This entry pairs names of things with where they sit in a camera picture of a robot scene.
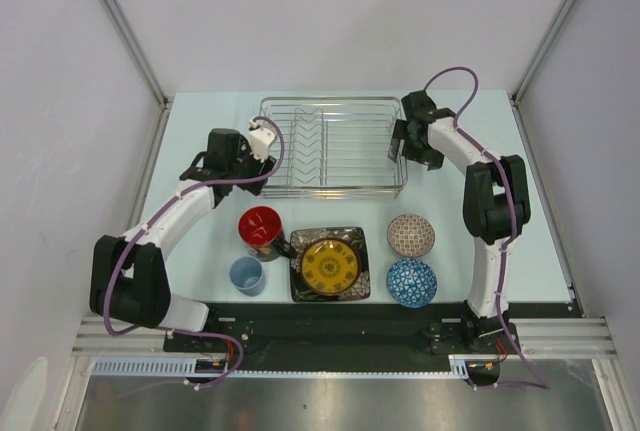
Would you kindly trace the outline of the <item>blue triangle patterned bowl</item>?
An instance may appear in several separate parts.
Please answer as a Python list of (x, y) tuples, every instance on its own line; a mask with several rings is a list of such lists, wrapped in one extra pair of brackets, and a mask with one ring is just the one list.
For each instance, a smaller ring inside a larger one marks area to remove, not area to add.
[(438, 282), (433, 269), (416, 258), (396, 261), (388, 270), (387, 290), (392, 298), (406, 308), (429, 305), (437, 294)]

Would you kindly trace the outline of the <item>red patterned white bowl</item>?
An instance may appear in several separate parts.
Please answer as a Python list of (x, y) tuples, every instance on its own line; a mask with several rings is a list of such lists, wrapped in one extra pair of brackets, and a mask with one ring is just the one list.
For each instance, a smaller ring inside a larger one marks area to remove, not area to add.
[(387, 241), (401, 256), (418, 258), (428, 254), (434, 247), (435, 230), (424, 217), (403, 214), (394, 218), (387, 228)]

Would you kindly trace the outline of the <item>steel wire dish rack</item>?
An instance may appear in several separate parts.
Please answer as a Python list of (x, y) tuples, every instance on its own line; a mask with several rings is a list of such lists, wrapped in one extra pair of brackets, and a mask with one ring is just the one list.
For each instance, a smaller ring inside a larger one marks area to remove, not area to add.
[(391, 96), (264, 98), (260, 114), (284, 136), (284, 160), (263, 188), (266, 198), (396, 198), (406, 160), (388, 157), (404, 118)]

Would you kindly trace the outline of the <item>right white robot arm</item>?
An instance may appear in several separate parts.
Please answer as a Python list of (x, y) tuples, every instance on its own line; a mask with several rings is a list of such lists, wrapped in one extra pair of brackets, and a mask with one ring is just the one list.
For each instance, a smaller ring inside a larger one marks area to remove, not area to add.
[(426, 91), (401, 99), (405, 117), (393, 128), (388, 157), (437, 170), (449, 160), (464, 177), (462, 216), (474, 238), (474, 267), (464, 301), (461, 339), (473, 352), (484, 352), (505, 334), (508, 260), (531, 218), (526, 166), (518, 155), (498, 156), (439, 108)]

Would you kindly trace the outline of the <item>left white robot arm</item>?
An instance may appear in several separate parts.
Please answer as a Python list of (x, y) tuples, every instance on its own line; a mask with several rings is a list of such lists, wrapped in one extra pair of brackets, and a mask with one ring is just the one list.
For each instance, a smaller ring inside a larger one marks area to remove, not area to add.
[(273, 144), (283, 146), (283, 134), (263, 116), (250, 120), (246, 135), (212, 129), (206, 149), (196, 154), (158, 211), (119, 236), (104, 235), (96, 242), (89, 305), (109, 334), (119, 335), (112, 322), (120, 320), (124, 333), (137, 328), (177, 331), (202, 351), (219, 343), (221, 327), (209, 319), (208, 306), (171, 291), (166, 260), (234, 188), (261, 193), (284, 160), (271, 156)]

